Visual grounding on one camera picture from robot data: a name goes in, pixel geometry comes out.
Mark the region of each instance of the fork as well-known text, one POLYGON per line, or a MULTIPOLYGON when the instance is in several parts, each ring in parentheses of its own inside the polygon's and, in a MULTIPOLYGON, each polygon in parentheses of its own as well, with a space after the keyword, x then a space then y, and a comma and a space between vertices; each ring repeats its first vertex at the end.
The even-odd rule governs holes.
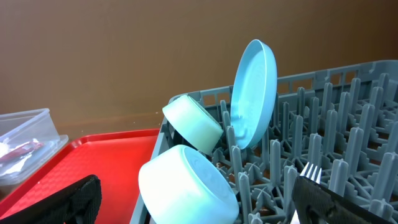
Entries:
MULTIPOLYGON (((307 169, 308 169, 309 165, 310 165, 310 163, 308 162, 305 165, 303 171, 301 171, 300 176, 305 176, 306 178, 310 178, 313 164, 311 164, 311 166, 310 166, 310 168, 309 168, 309 170, 307 172, 307 169)), ((310 179, 312 181, 315 181, 317 184, 319 184, 321 182, 321 173, 322 173, 322 168, 319 167, 319 169, 318 169, 318 166, 315 166, 310 179)), ((290 224, 300 224, 299 216, 297 215, 297 210, 294 211, 294 215, 293 215, 293 218, 292 218, 292 221, 290 222, 290 224)))

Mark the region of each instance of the gray dish rack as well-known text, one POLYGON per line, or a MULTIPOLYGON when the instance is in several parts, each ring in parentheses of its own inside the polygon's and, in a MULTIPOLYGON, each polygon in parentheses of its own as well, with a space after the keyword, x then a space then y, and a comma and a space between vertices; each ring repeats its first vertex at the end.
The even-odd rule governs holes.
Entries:
MULTIPOLYGON (((307 162, 322 167, 322 185, 397 223, 398 60, 280 77, 278 91, 282 85, 288 92, 277 95, 267 132, 256 147, 242 151, 233 147, 229 119, 233 86, 187 93, 224 129, 206 157, 236 192, 235 223, 284 221, 292 212, 287 205, 295 178, 307 162), (311 88, 294 92, 303 80, 311 88)), ((191 146, 164 118, 152 158, 177 144, 191 146)), ((140 196, 131 223, 154 223, 149 219, 140 196)))

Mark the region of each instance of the clear plastic container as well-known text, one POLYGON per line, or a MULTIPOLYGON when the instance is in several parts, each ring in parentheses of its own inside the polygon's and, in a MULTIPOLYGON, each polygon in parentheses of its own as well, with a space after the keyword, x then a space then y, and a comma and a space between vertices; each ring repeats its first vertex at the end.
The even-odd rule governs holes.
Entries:
POLYGON ((49 109, 0 115, 0 193, 8 194, 68 141, 49 109))

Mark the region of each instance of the white cup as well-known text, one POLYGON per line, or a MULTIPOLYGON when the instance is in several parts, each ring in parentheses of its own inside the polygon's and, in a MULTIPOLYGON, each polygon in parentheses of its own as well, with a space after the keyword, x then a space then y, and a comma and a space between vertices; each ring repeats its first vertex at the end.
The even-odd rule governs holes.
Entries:
POLYGON ((188 95, 163 107, 163 114, 185 140, 205 154, 211 154, 223 134, 218 122, 188 95))
POLYGON ((229 183, 188 146, 174 146, 144 164, 138 184, 157 224, 232 224, 238 217, 238 201, 229 183))

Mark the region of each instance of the light blue bowl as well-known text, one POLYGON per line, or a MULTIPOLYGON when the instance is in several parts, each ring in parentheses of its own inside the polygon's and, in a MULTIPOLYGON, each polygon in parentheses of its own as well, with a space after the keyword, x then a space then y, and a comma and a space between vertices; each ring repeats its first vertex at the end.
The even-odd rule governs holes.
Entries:
POLYGON ((246 47, 236 72, 231 100, 231 125, 241 149, 257 144, 274 109, 277 69, 272 50, 260 40, 246 47))

